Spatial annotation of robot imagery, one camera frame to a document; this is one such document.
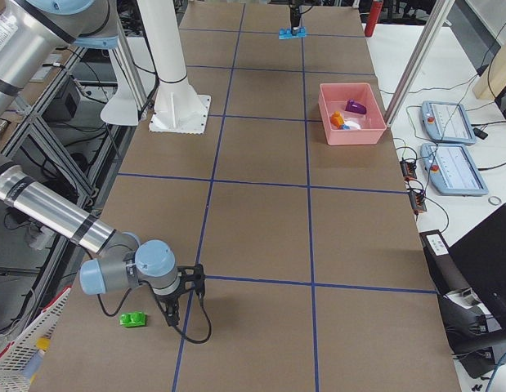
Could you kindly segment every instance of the pink bin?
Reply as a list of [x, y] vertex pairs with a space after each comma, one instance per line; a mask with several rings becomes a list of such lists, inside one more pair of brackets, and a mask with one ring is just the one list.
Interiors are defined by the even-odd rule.
[[[354, 100], [367, 108], [366, 114], [347, 112], [348, 100]], [[321, 119], [328, 145], [375, 145], [387, 129], [382, 114], [368, 83], [322, 83], [320, 84]], [[338, 129], [331, 123], [335, 111], [360, 129]]]

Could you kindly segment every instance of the red cylinder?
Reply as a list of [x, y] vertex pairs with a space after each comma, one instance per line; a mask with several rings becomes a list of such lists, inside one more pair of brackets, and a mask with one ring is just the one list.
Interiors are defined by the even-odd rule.
[[383, 0], [373, 0], [372, 6], [370, 6], [369, 19], [365, 25], [365, 36], [372, 37], [374, 32], [374, 26], [378, 23], [380, 12], [382, 11]]

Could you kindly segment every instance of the sticker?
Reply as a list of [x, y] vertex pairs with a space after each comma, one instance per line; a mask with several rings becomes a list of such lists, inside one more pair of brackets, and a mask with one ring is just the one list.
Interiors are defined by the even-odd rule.
[[0, 15], [0, 51], [7, 45], [16, 30], [18, 30], [16, 16]]
[[443, 240], [441, 239], [439, 234], [428, 235], [427, 240], [431, 244], [431, 248], [436, 256], [449, 254], [449, 251], [447, 250], [447, 247], [443, 243]]

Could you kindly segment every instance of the white laundry basket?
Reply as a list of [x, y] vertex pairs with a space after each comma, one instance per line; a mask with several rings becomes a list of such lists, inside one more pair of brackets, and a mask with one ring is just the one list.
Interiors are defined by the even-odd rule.
[[42, 313], [0, 353], [0, 392], [27, 392], [29, 379], [22, 375], [27, 362], [38, 351], [40, 337], [50, 338], [64, 309], [71, 287], [62, 292]]

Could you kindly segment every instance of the blue and white device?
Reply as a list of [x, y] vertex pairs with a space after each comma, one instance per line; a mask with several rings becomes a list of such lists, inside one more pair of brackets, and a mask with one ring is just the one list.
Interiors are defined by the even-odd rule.
[[425, 131], [434, 141], [465, 145], [476, 143], [462, 104], [426, 100], [422, 103], [422, 120]]
[[420, 148], [425, 170], [438, 192], [444, 195], [482, 196], [489, 190], [462, 144], [425, 143]]

